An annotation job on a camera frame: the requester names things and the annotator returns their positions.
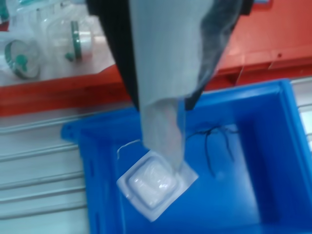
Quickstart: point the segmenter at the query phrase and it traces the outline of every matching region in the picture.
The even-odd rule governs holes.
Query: metal rack
[[[293,88],[312,148],[312,78]],[[64,123],[127,105],[1,118],[0,233],[89,233],[78,147],[59,133]]]

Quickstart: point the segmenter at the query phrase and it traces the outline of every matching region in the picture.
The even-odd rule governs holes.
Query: red metal shelf
[[[311,0],[274,0],[242,16],[207,90],[312,74]],[[0,116],[130,100],[119,72],[0,88]]]

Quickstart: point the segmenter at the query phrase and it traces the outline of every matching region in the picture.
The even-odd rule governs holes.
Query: gray metal bar
[[[30,157],[35,157],[35,156],[54,154],[58,152],[76,150],[76,149],[78,149],[77,145],[74,145],[72,143],[65,143],[65,144],[58,145],[58,146],[52,146],[52,147],[47,147],[47,148],[37,149],[37,150],[32,150],[32,151],[25,151],[21,153],[12,154],[12,155],[0,155],[0,163],[12,161],[12,160],[30,158]]]
[[[11,212],[8,214],[0,214],[0,220],[13,219],[13,218],[22,218],[34,215],[44,215],[62,211],[70,211],[86,208],[86,202],[73,202],[67,204],[60,204],[54,206],[40,207],[36,209],[30,209],[25,211]]]
[[[65,173],[61,175],[46,176],[46,177],[35,178],[35,179],[28,179],[28,180],[17,181],[17,182],[12,182],[12,183],[5,183],[5,184],[0,184],[0,191],[59,182],[59,181],[70,180],[70,179],[78,179],[78,178],[83,178],[83,176],[84,174],[81,171],[81,172]]]
[[[16,202],[16,201],[32,200],[36,198],[43,198],[43,197],[49,197],[49,196],[57,196],[57,195],[62,195],[62,194],[84,192],[84,191],[85,191],[85,186],[77,186],[77,187],[59,189],[59,190],[48,191],[48,192],[43,192],[43,193],[22,195],[22,196],[0,199],[0,204],[11,203],[11,202]]]

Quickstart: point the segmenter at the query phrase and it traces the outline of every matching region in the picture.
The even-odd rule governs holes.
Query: transparent plastic package
[[[40,80],[97,74],[115,63],[99,20],[86,5],[62,1],[19,14],[9,31],[37,39],[47,60]]]
[[[155,221],[198,178],[184,161],[178,171],[165,157],[149,151],[117,181],[132,205],[148,220]]]
[[[30,11],[36,11],[39,8],[62,1],[63,0],[5,0],[7,11],[11,17]]]
[[[0,85],[40,79],[44,59],[37,42],[25,35],[0,33]]]
[[[59,19],[47,28],[54,53],[68,61],[88,61],[92,57],[93,32],[85,20]]]

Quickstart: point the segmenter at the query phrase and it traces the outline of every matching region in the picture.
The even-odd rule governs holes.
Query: plastic bag
[[[164,157],[149,151],[118,179],[117,185],[134,207],[153,222],[197,178],[186,162],[177,172]]]
[[[6,7],[9,15],[16,16],[29,11],[35,11],[63,0],[6,0]]]
[[[115,63],[97,17],[89,16],[85,5],[66,1],[20,14],[10,21],[9,31],[38,39],[48,64],[40,80],[96,74]]]
[[[0,33],[0,84],[40,79],[45,59],[37,42],[24,34]]]
[[[144,145],[175,169],[184,157],[184,99],[215,72],[242,0],[130,1]]]

